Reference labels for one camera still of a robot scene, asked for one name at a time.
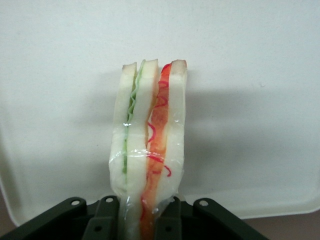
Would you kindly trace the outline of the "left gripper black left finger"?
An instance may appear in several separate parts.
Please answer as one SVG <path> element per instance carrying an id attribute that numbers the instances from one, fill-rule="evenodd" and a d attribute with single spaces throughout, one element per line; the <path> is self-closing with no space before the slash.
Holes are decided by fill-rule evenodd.
<path id="1" fill-rule="evenodd" d="M 2 240 L 116 240 L 120 202 L 105 196 L 93 204 L 68 198 L 1 236 Z"/>

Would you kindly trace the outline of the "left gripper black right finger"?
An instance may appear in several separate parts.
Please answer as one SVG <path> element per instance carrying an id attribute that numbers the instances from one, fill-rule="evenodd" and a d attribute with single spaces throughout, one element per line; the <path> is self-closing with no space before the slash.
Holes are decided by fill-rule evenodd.
<path id="1" fill-rule="evenodd" d="M 267 237 L 210 198 L 192 205 L 174 197 L 156 220 L 156 240 L 266 240 Z"/>

